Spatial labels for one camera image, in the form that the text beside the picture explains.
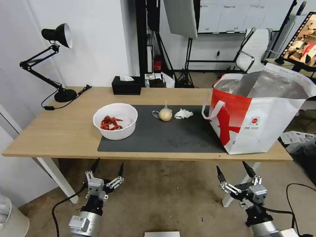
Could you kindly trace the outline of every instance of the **white bucket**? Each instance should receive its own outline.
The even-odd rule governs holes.
[[[11,210],[6,222],[0,229],[1,237],[25,237],[30,227],[30,220],[11,203]]]
[[[118,125],[121,125],[123,128],[114,131],[104,130],[100,128],[102,120],[107,115],[110,117],[116,117],[117,119],[123,120],[117,121]],[[105,138],[110,140],[120,140],[127,138],[134,132],[136,127],[137,116],[137,110],[129,104],[109,104],[99,109],[93,115],[93,124],[99,129],[100,133]]]

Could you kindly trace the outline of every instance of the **onion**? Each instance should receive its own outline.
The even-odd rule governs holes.
[[[172,110],[170,110],[170,109],[160,110],[159,118],[163,121],[170,121],[172,118]]]

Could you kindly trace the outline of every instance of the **office chair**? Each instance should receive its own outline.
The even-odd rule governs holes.
[[[271,41],[272,31],[270,29],[256,29],[254,27],[248,29],[236,55],[236,65],[244,73],[262,71],[264,65],[261,63],[261,59],[266,52],[271,51],[267,50]]]

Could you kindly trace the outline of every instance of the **white table leg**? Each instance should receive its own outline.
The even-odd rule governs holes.
[[[254,162],[252,165],[250,165],[250,167],[256,171],[256,169],[259,168],[261,162]],[[240,184],[242,183],[246,183],[248,180],[250,179],[249,175],[247,174],[244,179],[240,182]],[[229,195],[229,194],[226,194],[224,199],[222,200],[222,203],[223,203],[223,207],[228,207],[231,202],[233,201],[234,199]]]
[[[75,191],[72,189],[68,181],[65,179],[63,174],[60,172],[58,167],[55,165],[51,158],[40,158],[36,157],[38,161],[42,164],[42,166],[46,169],[49,175],[53,178],[53,180],[58,184],[58,186],[63,190],[63,192],[70,197],[75,194]],[[70,199],[72,203],[77,203],[79,197],[74,196]]]

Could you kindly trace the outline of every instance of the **floor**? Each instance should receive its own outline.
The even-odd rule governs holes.
[[[195,86],[210,88],[217,75],[193,73]],[[316,132],[316,123],[306,125],[316,117],[313,111],[301,112],[289,125],[290,130]],[[60,159],[60,168],[74,190],[85,180],[84,171],[94,160]],[[101,160],[96,177],[113,179],[121,161]],[[251,237],[245,226],[246,213],[238,201],[223,208],[224,192],[219,188],[216,165],[226,180],[237,184],[244,177],[241,162],[178,162],[125,161],[124,184],[109,195],[103,207],[102,224],[98,236],[141,237],[149,231],[180,231],[181,237],[244,236]],[[262,163],[257,171],[268,189],[266,207],[289,210],[286,185],[292,182],[313,186],[302,168],[295,162]],[[60,236],[70,237],[68,223],[72,215],[79,215],[86,193],[79,195],[78,204],[61,204],[56,210]],[[290,188],[289,197],[301,234],[316,235],[316,193],[304,187]],[[27,237],[54,237],[55,225],[51,217],[54,204],[65,198],[57,188],[22,206],[31,225]],[[291,226],[291,216],[272,214],[279,229]]]

